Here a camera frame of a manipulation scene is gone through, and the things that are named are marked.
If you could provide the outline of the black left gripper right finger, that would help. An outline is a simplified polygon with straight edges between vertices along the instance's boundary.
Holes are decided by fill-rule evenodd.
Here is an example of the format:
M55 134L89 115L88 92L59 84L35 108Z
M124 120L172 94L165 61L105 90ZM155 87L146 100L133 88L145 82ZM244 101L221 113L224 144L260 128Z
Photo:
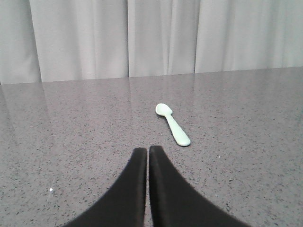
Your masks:
M149 149L149 191L155 227L244 227L199 194L177 171L161 146Z

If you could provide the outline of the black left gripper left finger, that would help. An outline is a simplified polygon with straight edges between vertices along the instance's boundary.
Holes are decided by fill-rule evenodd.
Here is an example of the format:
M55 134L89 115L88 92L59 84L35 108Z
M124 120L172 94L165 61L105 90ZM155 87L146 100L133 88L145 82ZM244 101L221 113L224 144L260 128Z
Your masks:
M147 150L135 148L110 189L66 227L143 227Z

